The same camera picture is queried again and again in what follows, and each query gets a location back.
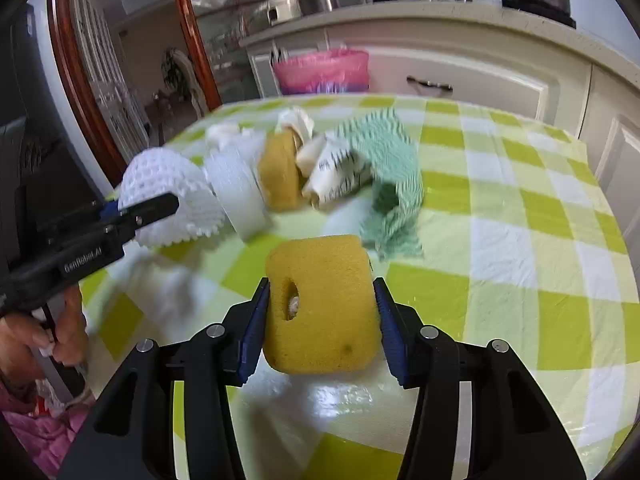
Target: white cabinet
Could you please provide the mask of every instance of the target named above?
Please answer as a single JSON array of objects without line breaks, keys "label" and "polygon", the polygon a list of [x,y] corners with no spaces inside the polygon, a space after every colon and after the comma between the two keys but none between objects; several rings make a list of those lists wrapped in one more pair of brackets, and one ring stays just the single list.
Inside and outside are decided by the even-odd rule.
[{"label": "white cabinet", "polygon": [[640,94],[593,68],[580,140],[626,241],[640,284]]},{"label": "white cabinet", "polygon": [[[544,120],[549,85],[498,64],[467,56],[386,46],[364,47],[369,53],[369,91],[443,97],[500,108]],[[452,91],[425,88],[407,76],[448,84]]]},{"label": "white cabinet", "polygon": [[[500,108],[577,136],[591,63],[549,42],[497,27],[453,20],[397,18],[338,23],[253,43],[248,53],[263,97],[278,95],[272,52],[288,56],[327,48],[370,55],[369,91],[436,96]],[[453,86],[425,89],[407,76]]]}]

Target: white mesh foam net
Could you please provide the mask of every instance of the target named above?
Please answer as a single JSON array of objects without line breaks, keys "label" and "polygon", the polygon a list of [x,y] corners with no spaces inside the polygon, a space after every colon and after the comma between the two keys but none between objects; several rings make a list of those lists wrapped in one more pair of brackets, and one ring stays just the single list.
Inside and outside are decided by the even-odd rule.
[{"label": "white mesh foam net", "polygon": [[120,185],[118,208],[168,192],[178,197],[178,211],[136,231],[140,245],[165,246],[211,236],[225,222],[225,212],[202,170],[167,148],[151,148],[135,156]]}]

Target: green cleaning cloth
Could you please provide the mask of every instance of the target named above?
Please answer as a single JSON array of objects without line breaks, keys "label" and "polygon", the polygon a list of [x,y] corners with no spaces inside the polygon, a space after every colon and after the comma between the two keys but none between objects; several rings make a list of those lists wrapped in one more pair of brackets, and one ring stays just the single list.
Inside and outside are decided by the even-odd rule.
[{"label": "green cleaning cloth", "polygon": [[371,165],[373,207],[360,226],[365,247],[380,258],[422,256],[417,218],[422,206],[418,151],[393,108],[345,121],[335,133]]}]

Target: yellow sponge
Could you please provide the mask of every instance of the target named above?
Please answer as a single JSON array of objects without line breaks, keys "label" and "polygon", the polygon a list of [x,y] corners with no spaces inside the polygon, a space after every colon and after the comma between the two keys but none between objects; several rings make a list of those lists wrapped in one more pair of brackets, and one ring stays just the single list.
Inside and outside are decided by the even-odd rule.
[{"label": "yellow sponge", "polygon": [[[367,252],[356,236],[291,240],[271,251],[264,356],[288,374],[361,370],[380,348]],[[300,298],[291,317],[289,301]]]},{"label": "yellow sponge", "polygon": [[258,174],[269,209],[297,209],[302,203],[300,173],[296,166],[297,134],[287,129],[267,139],[258,163]]}]

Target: cabinet handle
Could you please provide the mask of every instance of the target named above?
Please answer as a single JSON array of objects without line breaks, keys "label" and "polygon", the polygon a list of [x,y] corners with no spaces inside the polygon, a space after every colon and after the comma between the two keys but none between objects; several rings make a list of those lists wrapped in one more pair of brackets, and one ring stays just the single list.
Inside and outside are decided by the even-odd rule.
[{"label": "cabinet handle", "polygon": [[427,88],[439,88],[440,90],[442,90],[444,92],[453,92],[453,86],[451,86],[448,83],[432,83],[431,81],[423,81],[423,80],[420,80],[420,79],[416,79],[412,75],[408,75],[406,77],[406,81],[408,83],[418,83],[418,85],[424,86],[424,87],[427,87]]}]

